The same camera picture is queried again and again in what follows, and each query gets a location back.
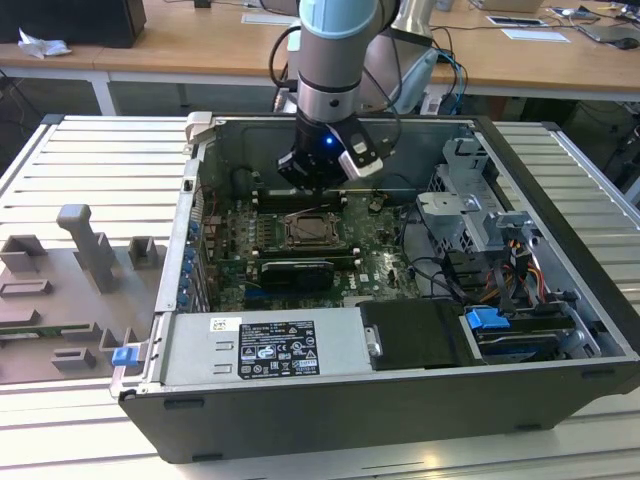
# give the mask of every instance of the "power supply label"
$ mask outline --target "power supply label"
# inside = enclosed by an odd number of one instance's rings
[[[319,374],[312,321],[240,325],[238,375],[243,380]]]

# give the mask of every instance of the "desk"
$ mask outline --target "desk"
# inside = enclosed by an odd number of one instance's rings
[[[579,2],[563,3],[569,4],[577,6]],[[593,8],[601,5],[586,4]],[[134,48],[72,45],[74,52],[69,56],[38,60],[27,57],[15,45],[0,45],[0,68],[15,77],[89,81],[105,115],[117,113],[110,81],[271,85],[267,58],[282,26],[243,24],[247,10],[239,6],[214,4],[211,9],[194,11],[191,2],[145,0],[145,8],[148,21]],[[457,0],[451,12],[434,10],[431,23],[491,26],[487,14],[470,10],[465,0]],[[451,30],[456,55],[469,72],[467,93],[640,101],[640,50],[617,50],[576,31],[558,31],[571,43],[510,40],[500,30]],[[436,32],[436,39],[446,48],[443,31]],[[276,66],[283,64],[281,54]],[[438,65],[432,89],[444,91],[452,80],[450,67]]]

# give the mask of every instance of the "circuit board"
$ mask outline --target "circuit board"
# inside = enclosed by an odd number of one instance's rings
[[[348,194],[342,211],[294,214],[262,214],[247,201],[222,202],[216,212],[217,225],[206,230],[213,310],[349,307],[369,299],[419,297],[396,241],[401,227],[399,207],[374,203],[372,211],[372,199],[371,194]],[[318,243],[328,252],[321,259],[341,266],[333,272],[331,288],[305,294],[263,291],[257,271],[266,260],[258,250],[264,255],[290,250],[286,258],[279,258],[290,260],[305,256],[305,249]],[[357,258],[351,256],[354,245]]]

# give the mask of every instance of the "gray floor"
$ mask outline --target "gray floor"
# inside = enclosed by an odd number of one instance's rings
[[[188,85],[190,105],[180,106],[175,85],[160,83],[113,83],[114,96],[124,115],[185,115],[194,110],[217,112],[265,112],[270,108],[273,89],[269,87],[234,87]],[[93,90],[87,82],[68,80],[25,79],[19,88],[43,113],[98,115],[99,108]],[[0,99],[0,170],[10,163],[28,138],[29,131],[3,120],[20,121],[34,128],[37,116],[13,91],[5,90]],[[467,97],[465,114],[488,112],[486,99]],[[503,120],[518,120],[524,99],[511,99]],[[634,125],[631,115],[622,107],[607,102],[587,102],[585,108],[576,108],[563,126],[569,137],[596,163],[602,167],[616,147],[620,137]],[[637,152],[631,149],[616,159],[608,173],[615,174],[617,165]]]

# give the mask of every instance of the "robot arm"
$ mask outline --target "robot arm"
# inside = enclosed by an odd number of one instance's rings
[[[321,191],[382,168],[388,141],[374,142],[355,116],[367,46],[396,18],[400,0],[301,0],[296,136],[278,171]]]

